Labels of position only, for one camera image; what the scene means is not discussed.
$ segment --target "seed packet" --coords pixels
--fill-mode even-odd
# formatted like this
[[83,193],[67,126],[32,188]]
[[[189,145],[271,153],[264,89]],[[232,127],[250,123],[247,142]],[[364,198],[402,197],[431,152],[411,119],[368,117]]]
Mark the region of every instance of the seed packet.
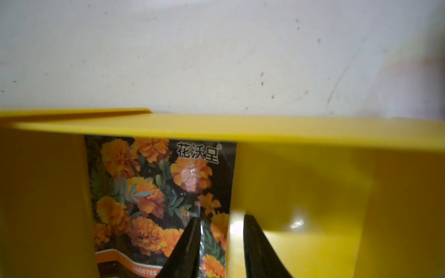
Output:
[[101,277],[155,277],[192,217],[198,276],[226,276],[236,143],[85,136]]

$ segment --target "yellow plastic edge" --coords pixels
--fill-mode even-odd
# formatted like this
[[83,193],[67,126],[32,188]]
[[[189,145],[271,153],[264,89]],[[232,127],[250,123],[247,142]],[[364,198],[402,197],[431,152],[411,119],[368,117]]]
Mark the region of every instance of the yellow plastic edge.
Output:
[[11,109],[0,110],[0,118],[28,117],[28,116],[50,116],[68,114],[90,114],[90,113],[118,113],[118,112],[144,112],[151,113],[148,108],[81,108],[81,109]]
[[445,151],[445,122],[415,119],[133,114],[7,127],[45,132]]

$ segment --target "yellow plastic tray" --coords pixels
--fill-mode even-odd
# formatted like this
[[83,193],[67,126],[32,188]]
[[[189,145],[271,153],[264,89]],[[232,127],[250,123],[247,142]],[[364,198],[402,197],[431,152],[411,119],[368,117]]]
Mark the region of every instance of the yellow plastic tray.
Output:
[[228,278],[245,213],[295,278],[445,271],[445,122],[61,109],[0,132],[0,277],[98,277],[83,134],[236,141]]

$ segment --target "black plastic tip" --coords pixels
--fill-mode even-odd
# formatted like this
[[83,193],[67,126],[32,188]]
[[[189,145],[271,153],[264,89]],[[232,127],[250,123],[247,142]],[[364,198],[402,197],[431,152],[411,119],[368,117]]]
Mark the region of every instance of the black plastic tip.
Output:
[[244,216],[243,235],[247,278],[292,278],[252,215]]
[[201,218],[192,218],[157,278],[196,278],[199,267]]

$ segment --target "orange marigold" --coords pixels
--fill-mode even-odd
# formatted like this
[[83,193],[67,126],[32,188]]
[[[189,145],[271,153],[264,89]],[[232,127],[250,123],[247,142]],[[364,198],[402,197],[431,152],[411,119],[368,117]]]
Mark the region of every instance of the orange marigold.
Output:
[[168,151],[168,143],[169,140],[166,138],[135,138],[133,151],[138,153],[139,150],[149,163],[168,161],[171,155]]
[[96,249],[104,248],[104,245],[110,241],[111,231],[110,228],[103,223],[94,223],[94,247]]
[[122,216],[121,221],[112,227],[113,232],[116,235],[128,233],[130,231],[130,222],[131,222],[131,218],[128,215],[128,211],[125,211],[124,215]]
[[147,196],[136,197],[138,199],[138,206],[140,211],[147,214],[153,214],[157,218],[164,217],[164,193],[160,191],[154,184],[153,181],[146,181],[143,177],[133,177],[127,180],[128,193],[130,193],[133,185],[136,185],[136,193],[151,191]]
[[183,229],[166,229],[162,233],[161,246],[164,255],[168,258],[171,255],[176,243],[184,232]]
[[101,148],[102,161],[105,169],[112,177],[120,175],[122,178],[134,177],[141,170],[138,155],[130,149],[130,145],[122,139],[104,143]]
[[201,270],[207,275],[208,278],[225,278],[226,269],[223,265],[215,259],[215,257],[206,254],[202,258]]
[[104,196],[97,201],[96,211],[101,221],[105,224],[110,224],[114,226],[118,224],[122,216],[124,216],[125,205],[119,202],[116,202],[110,196]]
[[180,157],[170,166],[170,170],[174,182],[186,191],[201,193],[211,186],[209,176],[212,175],[212,169],[201,157]]
[[139,246],[142,254],[150,256],[151,252],[161,251],[162,228],[153,220],[139,216],[132,220],[133,227],[128,232],[131,243]]
[[227,246],[227,231],[229,230],[229,214],[216,213],[212,217],[212,223],[210,225],[212,234],[215,237],[216,242],[221,243],[221,247],[226,250]]
[[199,195],[199,201],[195,203],[195,205],[200,205],[205,209],[204,213],[209,215],[209,213],[215,214],[215,209],[221,207],[221,203],[218,200],[213,200],[213,195],[207,193],[207,195]]
[[179,212],[181,213],[182,218],[184,218],[186,220],[188,220],[190,218],[190,212],[188,210],[186,210],[183,206],[181,207]]

